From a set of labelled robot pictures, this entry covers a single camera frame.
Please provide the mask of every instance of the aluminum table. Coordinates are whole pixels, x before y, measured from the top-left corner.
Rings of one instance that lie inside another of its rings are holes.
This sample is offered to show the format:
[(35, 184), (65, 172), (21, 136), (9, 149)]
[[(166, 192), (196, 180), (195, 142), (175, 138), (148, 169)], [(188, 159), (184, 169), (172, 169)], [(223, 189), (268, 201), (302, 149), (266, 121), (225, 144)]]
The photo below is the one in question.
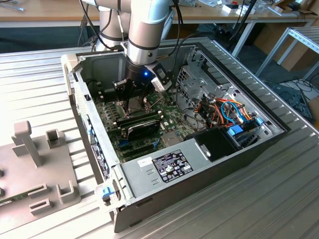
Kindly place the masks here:
[[(259, 76), (261, 72), (269, 65), (271, 60), (274, 58), (274, 56), (277, 54), (279, 48), (285, 43), (287, 38), (289, 36), (292, 36), (294, 38), (294, 41), (291, 43), (291, 45), (288, 47), (288, 49), (284, 52), (282, 57), (277, 62), (278, 65), (281, 65), (282, 62), (285, 60), (285, 58), (289, 55), (293, 47), (296, 45), (296, 43), (299, 41), (303, 45), (309, 47), (311, 50), (319, 54), (319, 27), (313, 26), (313, 27), (288, 27), (283, 35), (280, 37), (274, 48), (269, 53), (268, 57), (265, 59), (263, 64), (260, 66), (258, 71), (256, 72), (256, 76)], [(319, 66), (319, 62), (317, 62), (311, 70), (304, 76), (305, 79), (307, 79)]]
[[(71, 48), (0, 55), (0, 143), (13, 122), (28, 119), (37, 136), (58, 128), (66, 135), (82, 201), (4, 235), (11, 238), (311, 238), (319, 234), (319, 132), (248, 69), (208, 38), (200, 42), (292, 130), (251, 165), (119, 233), (99, 211), (95, 178), (67, 100), (62, 54)], [(224, 76), (210, 68), (219, 81)]]

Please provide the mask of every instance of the metal shelf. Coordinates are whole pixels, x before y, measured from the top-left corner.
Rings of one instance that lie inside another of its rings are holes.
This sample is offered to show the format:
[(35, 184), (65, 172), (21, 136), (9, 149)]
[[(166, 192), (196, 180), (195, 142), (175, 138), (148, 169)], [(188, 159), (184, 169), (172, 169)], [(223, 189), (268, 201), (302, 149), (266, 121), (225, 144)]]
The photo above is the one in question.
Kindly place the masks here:
[[(269, 65), (271, 60), (274, 58), (274, 56), (277, 54), (279, 48), (285, 43), (287, 38), (289, 36), (292, 36), (295, 40), (293, 43), (288, 47), (288, 49), (285, 51), (285, 53), (282, 55), (280, 60), (278, 61), (278, 64), (281, 65), (281, 63), (284, 61), (284, 59), (288, 56), (290, 51), (293, 49), (295, 44), (299, 41), (303, 45), (307, 46), (311, 50), (315, 51), (317, 54), (319, 54), (319, 27), (312, 26), (312, 27), (294, 27), (290, 28), (288, 27), (283, 35), (280, 37), (274, 48), (271, 50), (263, 64), (260, 66), (258, 71), (256, 72), (256, 76), (259, 76), (262, 71)], [(307, 79), (319, 66), (319, 62), (317, 62), (314, 67), (304, 76), (305, 79)]]

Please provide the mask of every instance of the warning label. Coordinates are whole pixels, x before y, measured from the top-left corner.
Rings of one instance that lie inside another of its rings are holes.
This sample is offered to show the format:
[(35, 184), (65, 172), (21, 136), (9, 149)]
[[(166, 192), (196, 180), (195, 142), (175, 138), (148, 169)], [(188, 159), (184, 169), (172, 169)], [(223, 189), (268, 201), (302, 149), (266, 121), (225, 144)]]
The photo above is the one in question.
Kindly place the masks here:
[(168, 153), (162, 157), (153, 159), (152, 161), (165, 183), (193, 171), (180, 150)]

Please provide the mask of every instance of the blue connector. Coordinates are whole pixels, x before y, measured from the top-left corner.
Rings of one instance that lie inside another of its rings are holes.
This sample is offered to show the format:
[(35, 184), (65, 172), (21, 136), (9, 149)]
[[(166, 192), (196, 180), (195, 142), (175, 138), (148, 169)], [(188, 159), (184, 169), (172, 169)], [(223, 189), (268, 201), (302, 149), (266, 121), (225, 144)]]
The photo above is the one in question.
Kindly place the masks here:
[(115, 191), (112, 187), (105, 187), (105, 188), (103, 188), (102, 191), (103, 191), (102, 199), (105, 199), (105, 198), (107, 198), (110, 195), (115, 193)]
[(234, 136), (234, 135), (237, 135), (241, 132), (243, 132), (243, 129), (239, 126), (239, 125), (235, 125), (235, 126), (232, 126), (229, 128), (228, 132)]
[(158, 147), (158, 145), (159, 145), (159, 142), (160, 142), (160, 138), (153, 143), (154, 149), (157, 149), (157, 147)]
[(257, 118), (256, 121), (259, 125), (262, 125), (264, 122), (261, 118)]

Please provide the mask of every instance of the blue cable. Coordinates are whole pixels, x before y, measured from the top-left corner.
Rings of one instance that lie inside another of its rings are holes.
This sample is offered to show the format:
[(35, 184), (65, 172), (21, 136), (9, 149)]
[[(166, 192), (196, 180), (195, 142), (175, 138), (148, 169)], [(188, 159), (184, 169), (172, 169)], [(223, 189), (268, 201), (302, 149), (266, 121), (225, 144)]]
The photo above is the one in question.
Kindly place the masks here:
[(247, 121), (247, 120), (242, 116), (242, 114), (239, 112), (239, 109), (237, 108), (237, 106), (236, 106), (234, 103), (230, 102), (230, 101), (224, 102), (224, 103), (221, 105), (221, 112), (222, 112), (222, 114), (223, 114), (223, 116), (224, 116), (225, 119), (227, 119), (227, 120), (233, 122), (234, 125), (236, 124), (235, 121), (233, 121), (232, 119), (228, 118), (228, 117), (225, 115), (224, 105), (225, 105), (226, 103), (232, 105), (232, 106), (235, 108), (235, 110), (237, 111), (239, 117), (240, 117), (244, 122)]

